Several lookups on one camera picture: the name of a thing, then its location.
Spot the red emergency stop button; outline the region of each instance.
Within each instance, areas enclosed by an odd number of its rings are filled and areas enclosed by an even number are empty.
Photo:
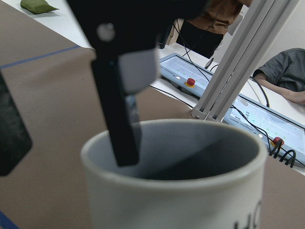
[[[281,142],[281,146],[284,145],[284,140],[281,139],[280,137],[275,137],[275,138],[272,140],[272,143],[274,143],[274,144],[276,145],[280,140],[282,141],[282,142]]]
[[[188,78],[185,84],[189,87],[195,87],[195,82],[196,81],[194,79]]]

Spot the white mug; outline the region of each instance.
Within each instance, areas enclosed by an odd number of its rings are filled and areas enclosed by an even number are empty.
[[[259,228],[267,158],[261,139],[196,119],[140,125],[137,165],[116,165],[108,131],[81,150],[95,229]]]

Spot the person's arm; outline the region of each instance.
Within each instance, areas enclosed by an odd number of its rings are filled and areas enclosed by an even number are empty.
[[[270,89],[271,91],[280,94],[285,99],[297,104],[305,105],[305,91],[293,92],[286,88],[276,86],[266,80],[264,73],[257,74],[255,76],[255,79],[260,83],[261,86],[264,86]]]
[[[252,0],[237,0],[237,1],[247,7],[250,7],[250,5],[252,3]]]

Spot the black shirt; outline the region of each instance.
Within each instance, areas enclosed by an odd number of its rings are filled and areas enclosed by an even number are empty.
[[[305,49],[280,52],[253,73],[264,73],[266,80],[294,92],[305,91]]]

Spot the cardboard surface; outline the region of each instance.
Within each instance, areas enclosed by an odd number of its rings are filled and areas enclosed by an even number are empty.
[[[89,229],[80,150],[106,129],[90,67],[94,50],[70,49],[76,45],[2,1],[0,21],[0,71],[33,140],[0,177],[0,211],[21,229]],[[149,87],[137,103],[141,120],[191,118],[188,106]],[[304,228],[304,179],[268,157],[261,229]]]

